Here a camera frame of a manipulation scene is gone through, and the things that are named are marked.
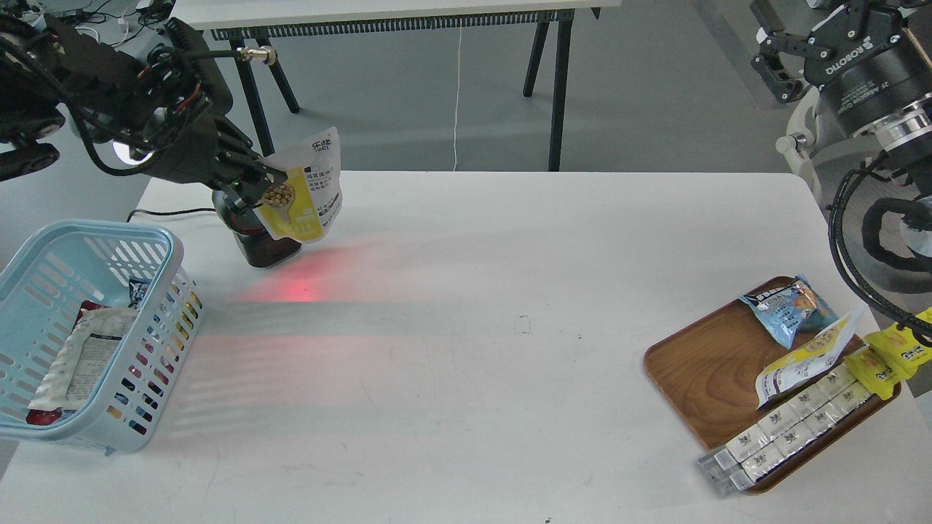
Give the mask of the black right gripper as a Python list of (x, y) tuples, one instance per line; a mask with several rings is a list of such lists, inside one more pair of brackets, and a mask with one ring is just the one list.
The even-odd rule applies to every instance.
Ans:
[[(750, 66), (776, 102), (820, 92), (845, 135), (868, 132), (886, 117), (930, 99), (930, 53), (909, 27), (928, 1), (845, 1), (809, 36), (759, 28), (759, 55)], [(792, 76), (780, 53), (805, 57), (803, 77)]]

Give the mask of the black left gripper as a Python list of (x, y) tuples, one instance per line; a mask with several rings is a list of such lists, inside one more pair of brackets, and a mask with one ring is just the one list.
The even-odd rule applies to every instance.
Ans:
[(243, 213), (261, 204), (265, 191), (288, 175), (252, 152), (252, 140), (225, 116), (201, 116), (169, 147), (144, 164), (142, 173), (174, 183), (222, 189), (222, 206)]

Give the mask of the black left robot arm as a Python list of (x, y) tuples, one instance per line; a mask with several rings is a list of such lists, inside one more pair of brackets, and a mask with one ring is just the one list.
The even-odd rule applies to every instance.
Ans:
[(2, 16), (2, 180), (43, 170), (59, 151), (47, 136), (66, 120), (100, 170), (143, 173), (223, 192), (234, 211), (261, 204), (288, 176), (267, 166), (227, 119), (232, 100), (213, 51), (175, 17), (142, 57), (114, 49), (51, 15), (39, 27)]

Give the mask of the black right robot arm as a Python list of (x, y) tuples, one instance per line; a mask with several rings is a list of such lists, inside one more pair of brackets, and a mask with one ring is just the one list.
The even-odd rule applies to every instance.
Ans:
[(894, 271), (930, 273), (930, 43), (912, 32), (928, 1), (811, 1), (823, 17), (790, 33), (769, 1), (753, 1), (759, 49), (750, 60), (776, 102), (794, 112), (776, 147), (796, 176), (821, 195), (813, 154), (829, 128), (864, 136), (879, 150), (848, 170), (828, 205), (830, 253), (846, 285), (901, 331), (930, 346), (930, 319), (889, 301), (856, 268), (843, 221), (859, 186), (872, 179), (915, 196), (876, 199), (863, 213), (861, 246)]

